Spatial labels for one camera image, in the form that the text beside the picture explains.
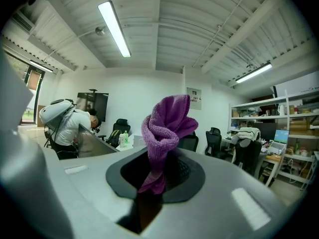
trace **laptop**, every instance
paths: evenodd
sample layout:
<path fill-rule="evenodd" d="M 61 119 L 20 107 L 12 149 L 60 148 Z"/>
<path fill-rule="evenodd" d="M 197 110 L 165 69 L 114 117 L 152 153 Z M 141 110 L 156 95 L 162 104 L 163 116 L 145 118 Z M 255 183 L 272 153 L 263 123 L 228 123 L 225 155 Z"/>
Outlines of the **laptop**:
<path fill-rule="evenodd" d="M 268 151 L 274 154 L 281 154 L 286 149 L 289 130 L 276 130 L 274 141 L 268 147 Z"/>

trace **wall poster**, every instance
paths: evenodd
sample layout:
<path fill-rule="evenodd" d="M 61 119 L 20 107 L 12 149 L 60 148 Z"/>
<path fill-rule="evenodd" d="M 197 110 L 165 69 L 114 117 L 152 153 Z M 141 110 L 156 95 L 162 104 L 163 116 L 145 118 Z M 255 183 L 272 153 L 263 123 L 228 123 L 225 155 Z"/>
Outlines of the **wall poster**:
<path fill-rule="evenodd" d="M 186 94 L 190 96 L 190 108 L 201 110 L 201 90 L 186 88 Z"/>

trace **purple towel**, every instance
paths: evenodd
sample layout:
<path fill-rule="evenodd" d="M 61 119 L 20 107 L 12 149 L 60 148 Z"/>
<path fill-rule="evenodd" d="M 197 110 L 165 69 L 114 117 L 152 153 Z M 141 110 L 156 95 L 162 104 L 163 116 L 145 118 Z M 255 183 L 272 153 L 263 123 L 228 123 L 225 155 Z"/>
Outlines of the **purple towel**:
<path fill-rule="evenodd" d="M 151 172 L 139 189 L 139 193 L 151 190 L 154 194 L 164 191 L 163 168 L 167 152 L 176 148 L 180 138 L 198 127 L 196 120 L 187 117 L 189 95 L 164 98 L 155 105 L 151 115 L 142 124 L 143 139 L 148 147 Z"/>

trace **laptop screen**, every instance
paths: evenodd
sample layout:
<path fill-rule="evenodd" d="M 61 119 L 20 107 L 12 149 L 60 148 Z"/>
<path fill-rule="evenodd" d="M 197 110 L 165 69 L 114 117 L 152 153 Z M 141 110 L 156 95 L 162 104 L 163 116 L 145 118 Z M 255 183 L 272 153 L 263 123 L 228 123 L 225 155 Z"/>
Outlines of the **laptop screen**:
<path fill-rule="evenodd" d="M 289 130 L 276 130 L 274 141 L 287 143 L 288 135 L 289 135 Z"/>

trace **television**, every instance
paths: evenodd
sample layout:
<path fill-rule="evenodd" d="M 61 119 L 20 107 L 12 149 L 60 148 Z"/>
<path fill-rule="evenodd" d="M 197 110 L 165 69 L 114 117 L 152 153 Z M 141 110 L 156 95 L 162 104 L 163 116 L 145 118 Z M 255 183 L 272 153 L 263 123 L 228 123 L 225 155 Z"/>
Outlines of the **television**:
<path fill-rule="evenodd" d="M 99 121 L 105 122 L 108 98 L 109 93 L 78 93 L 75 108 L 96 115 Z"/>

